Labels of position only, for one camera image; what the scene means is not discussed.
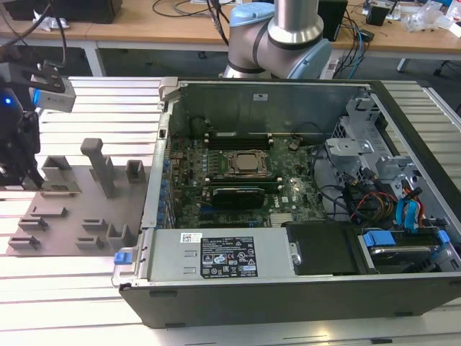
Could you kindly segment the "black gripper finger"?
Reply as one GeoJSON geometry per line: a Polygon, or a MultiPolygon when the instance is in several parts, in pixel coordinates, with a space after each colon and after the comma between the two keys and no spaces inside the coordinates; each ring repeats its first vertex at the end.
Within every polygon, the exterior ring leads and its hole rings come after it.
{"type": "Polygon", "coordinates": [[[41,190],[44,179],[37,169],[35,158],[27,159],[24,164],[25,178],[22,186],[26,190],[41,190]]]}

